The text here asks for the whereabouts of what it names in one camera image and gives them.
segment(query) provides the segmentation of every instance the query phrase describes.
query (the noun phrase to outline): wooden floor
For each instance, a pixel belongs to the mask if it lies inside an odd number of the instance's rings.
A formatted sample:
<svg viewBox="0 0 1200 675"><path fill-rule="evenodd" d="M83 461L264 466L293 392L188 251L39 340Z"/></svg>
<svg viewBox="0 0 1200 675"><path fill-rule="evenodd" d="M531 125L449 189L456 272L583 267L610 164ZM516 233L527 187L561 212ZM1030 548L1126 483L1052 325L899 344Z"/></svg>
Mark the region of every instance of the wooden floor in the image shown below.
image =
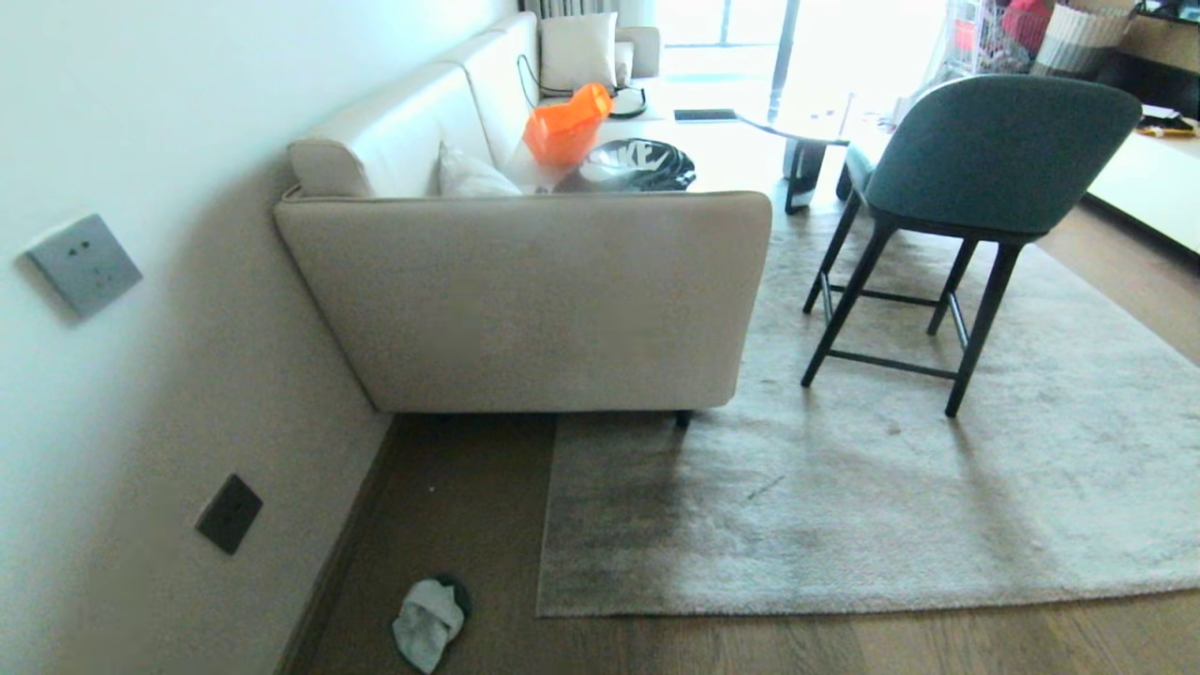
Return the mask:
<svg viewBox="0 0 1200 675"><path fill-rule="evenodd" d="M1194 258L1084 208L1043 247L1200 364ZM475 613L446 675L1200 673L1200 592L850 617L536 620L553 437L553 416L398 419L332 611L307 635L318 644L307 670L413 673L389 625L412 583L452 572Z"/></svg>

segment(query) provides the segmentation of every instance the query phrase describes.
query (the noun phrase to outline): orange plastic bag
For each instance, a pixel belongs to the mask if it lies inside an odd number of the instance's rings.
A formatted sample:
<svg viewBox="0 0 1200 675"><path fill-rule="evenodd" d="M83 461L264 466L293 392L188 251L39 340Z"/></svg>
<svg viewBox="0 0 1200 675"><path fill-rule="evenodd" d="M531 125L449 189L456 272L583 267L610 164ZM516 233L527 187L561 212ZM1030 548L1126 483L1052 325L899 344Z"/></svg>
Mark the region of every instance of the orange plastic bag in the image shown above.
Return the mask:
<svg viewBox="0 0 1200 675"><path fill-rule="evenodd" d="M577 165L611 112L612 97L604 85L584 84L568 103L534 108L526 123L526 145L539 165Z"/></svg>

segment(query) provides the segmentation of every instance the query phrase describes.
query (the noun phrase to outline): electrical outlet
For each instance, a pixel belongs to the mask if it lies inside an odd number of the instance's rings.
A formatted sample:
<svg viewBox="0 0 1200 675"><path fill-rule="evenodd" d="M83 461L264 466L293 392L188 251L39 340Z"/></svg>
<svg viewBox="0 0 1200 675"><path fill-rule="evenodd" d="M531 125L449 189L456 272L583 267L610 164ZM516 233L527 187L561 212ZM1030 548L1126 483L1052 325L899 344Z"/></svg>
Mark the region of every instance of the electrical outlet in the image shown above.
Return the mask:
<svg viewBox="0 0 1200 675"><path fill-rule="evenodd" d="M263 500L236 473L230 473L221 491L200 514L196 528L217 548L233 555L238 552L241 539L260 508Z"/></svg>
<svg viewBox="0 0 1200 675"><path fill-rule="evenodd" d="M142 280L137 265L97 214L50 234L28 255L84 318Z"/></svg>

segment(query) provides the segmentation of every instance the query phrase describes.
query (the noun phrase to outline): carpet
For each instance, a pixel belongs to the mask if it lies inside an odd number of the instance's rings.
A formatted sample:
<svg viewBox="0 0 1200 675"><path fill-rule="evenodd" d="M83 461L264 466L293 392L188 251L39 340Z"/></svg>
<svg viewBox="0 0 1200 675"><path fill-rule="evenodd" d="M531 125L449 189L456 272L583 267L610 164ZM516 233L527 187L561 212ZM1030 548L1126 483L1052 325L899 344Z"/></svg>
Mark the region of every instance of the carpet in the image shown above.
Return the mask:
<svg viewBox="0 0 1200 675"><path fill-rule="evenodd" d="M1200 369L1027 246L956 419L948 381L828 359L800 313L836 214L776 219L738 393L562 416L539 616L829 614L1200 586ZM870 227L851 233L835 282ZM936 297L955 241L901 232L870 288ZM960 288L971 321L994 249ZM954 369L953 323L859 300L838 347Z"/></svg>

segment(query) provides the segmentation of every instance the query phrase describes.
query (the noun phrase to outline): chair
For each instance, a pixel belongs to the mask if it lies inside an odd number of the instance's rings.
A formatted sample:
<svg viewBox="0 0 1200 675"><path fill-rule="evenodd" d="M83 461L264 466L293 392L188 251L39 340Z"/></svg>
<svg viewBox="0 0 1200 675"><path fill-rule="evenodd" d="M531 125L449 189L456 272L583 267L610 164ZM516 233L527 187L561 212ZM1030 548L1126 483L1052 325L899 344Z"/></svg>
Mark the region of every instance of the chair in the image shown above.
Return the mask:
<svg viewBox="0 0 1200 675"><path fill-rule="evenodd" d="M802 384L812 384L826 357L931 375L954 381L946 414L958 414L1021 249L1067 215L1140 117L1133 96L1108 86L985 76L926 94L896 130L877 166L868 150L852 144L846 156L852 193L804 304L804 312L810 313L821 294L828 325ZM829 269L862 204L874 219L870 243L850 281L833 286ZM937 300L864 288L898 229L962 240ZM968 333L955 291L979 241L994 241L998 251ZM833 311L830 292L842 293ZM834 350L838 333L862 295L934 307L929 335L937 333L949 311L964 350L959 369Z"/></svg>

